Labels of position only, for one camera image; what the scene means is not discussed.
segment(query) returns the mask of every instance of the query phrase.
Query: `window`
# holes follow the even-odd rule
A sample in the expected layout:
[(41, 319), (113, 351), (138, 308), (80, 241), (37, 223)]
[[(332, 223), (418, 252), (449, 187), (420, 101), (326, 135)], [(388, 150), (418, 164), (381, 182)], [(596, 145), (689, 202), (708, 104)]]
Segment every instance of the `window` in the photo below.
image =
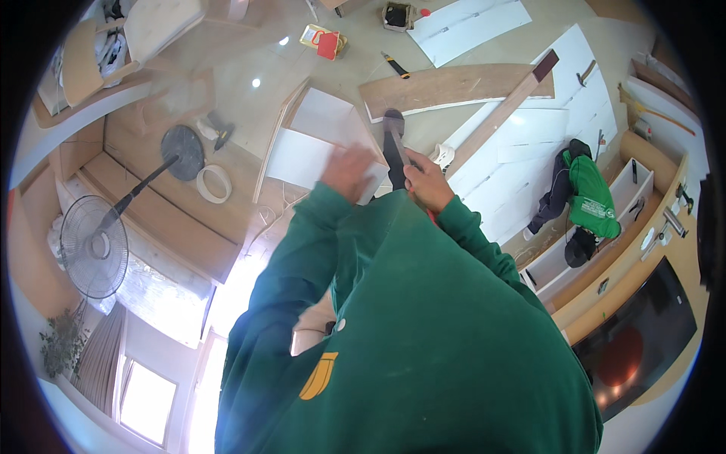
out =
[(227, 354), (227, 340), (212, 331), (207, 342), (212, 344), (196, 389), (194, 413), (189, 426), (189, 454), (214, 453), (214, 430), (217, 425), (217, 407), (224, 358)]
[(123, 371), (121, 425), (164, 447), (176, 384), (130, 357), (126, 358)]

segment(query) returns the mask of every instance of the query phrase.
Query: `tape roll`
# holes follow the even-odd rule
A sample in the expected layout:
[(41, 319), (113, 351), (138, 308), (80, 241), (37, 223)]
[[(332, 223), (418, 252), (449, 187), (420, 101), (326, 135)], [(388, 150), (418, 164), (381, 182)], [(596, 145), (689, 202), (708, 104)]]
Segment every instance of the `tape roll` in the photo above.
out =
[[(209, 189), (207, 189), (207, 185), (204, 184), (205, 171), (212, 172), (222, 181), (225, 192), (223, 198), (216, 197), (214, 194), (209, 192)], [(229, 181), (229, 175), (224, 171), (222, 167), (217, 166), (216, 164), (210, 164), (209, 166), (206, 166), (204, 169), (200, 170), (197, 174), (197, 190), (202, 195), (202, 197), (212, 203), (224, 203), (229, 198), (229, 195), (232, 194), (232, 182)]]

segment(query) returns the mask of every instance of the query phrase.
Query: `black screen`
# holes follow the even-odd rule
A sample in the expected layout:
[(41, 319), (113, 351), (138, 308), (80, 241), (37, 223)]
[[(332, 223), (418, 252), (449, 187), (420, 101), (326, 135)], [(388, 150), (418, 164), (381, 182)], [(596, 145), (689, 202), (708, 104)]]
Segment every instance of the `black screen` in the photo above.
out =
[(688, 298), (664, 257), (620, 309), (572, 347), (592, 382), (603, 421), (647, 391), (695, 332)]

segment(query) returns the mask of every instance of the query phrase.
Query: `hand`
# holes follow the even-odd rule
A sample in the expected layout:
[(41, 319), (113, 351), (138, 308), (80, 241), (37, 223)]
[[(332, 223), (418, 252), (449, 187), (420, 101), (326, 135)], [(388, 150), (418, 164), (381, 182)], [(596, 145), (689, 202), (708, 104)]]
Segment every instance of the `hand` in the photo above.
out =
[(454, 191), (441, 173), (441, 167), (431, 162), (431, 159), (408, 148), (406, 154), (423, 170), (404, 166), (406, 189), (412, 190), (418, 200), (438, 216), (454, 198)]
[(353, 144), (348, 150), (336, 148), (327, 160), (320, 181), (353, 205), (373, 179), (363, 176), (372, 162), (373, 154), (359, 144)]

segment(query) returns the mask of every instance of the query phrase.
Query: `potted plant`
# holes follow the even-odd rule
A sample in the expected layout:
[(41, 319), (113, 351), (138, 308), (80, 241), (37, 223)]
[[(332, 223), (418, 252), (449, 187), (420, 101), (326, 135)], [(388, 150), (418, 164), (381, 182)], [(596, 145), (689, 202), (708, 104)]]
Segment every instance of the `potted plant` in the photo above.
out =
[(50, 333), (40, 333), (45, 345), (41, 348), (43, 364), (50, 378), (70, 369), (78, 374), (81, 365), (79, 355), (88, 341), (90, 330), (83, 329), (83, 315), (86, 312), (86, 301), (71, 312), (68, 308), (61, 315), (48, 319)]

